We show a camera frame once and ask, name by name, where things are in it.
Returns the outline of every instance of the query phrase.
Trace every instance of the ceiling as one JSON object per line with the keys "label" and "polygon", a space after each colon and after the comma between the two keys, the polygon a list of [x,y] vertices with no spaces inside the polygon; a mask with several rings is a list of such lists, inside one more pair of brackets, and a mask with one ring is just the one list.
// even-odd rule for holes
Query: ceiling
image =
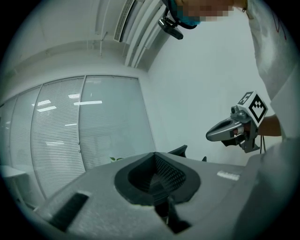
{"label": "ceiling", "polygon": [[111,46],[114,31],[126,0],[46,0],[24,21],[8,51],[5,72],[28,58],[57,46],[101,39]]}

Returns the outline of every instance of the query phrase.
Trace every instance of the ceiling pipe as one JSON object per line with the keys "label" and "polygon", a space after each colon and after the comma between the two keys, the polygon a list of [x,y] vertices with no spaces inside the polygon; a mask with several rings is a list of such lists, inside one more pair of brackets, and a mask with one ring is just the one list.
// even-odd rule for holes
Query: ceiling pipe
{"label": "ceiling pipe", "polygon": [[105,14],[104,14],[104,20],[102,23],[102,29],[101,29],[101,40],[100,40],[100,57],[102,57],[102,42],[107,34],[107,32],[105,32],[105,35],[103,36],[103,32],[104,32],[104,24],[105,24],[105,20],[106,20],[106,14],[107,14],[107,10],[109,7],[111,0],[108,0],[107,6],[106,6],[106,10],[105,10]]}

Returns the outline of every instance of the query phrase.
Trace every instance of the ventilation grille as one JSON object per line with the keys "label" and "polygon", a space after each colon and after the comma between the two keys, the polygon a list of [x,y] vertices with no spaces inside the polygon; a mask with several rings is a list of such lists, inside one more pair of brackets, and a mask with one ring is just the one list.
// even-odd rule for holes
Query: ventilation grille
{"label": "ventilation grille", "polygon": [[127,0],[124,4],[124,7],[123,7],[122,12],[120,14],[120,18],[119,18],[119,21],[118,21],[117,28],[116,28],[116,31],[115,31],[114,37],[113,37],[113,39],[118,41],[118,42],[121,40],[122,31],[124,29],[125,22],[127,20],[127,17],[129,15],[129,12],[130,12],[131,7],[133,6],[134,2],[135,2],[135,0]]}

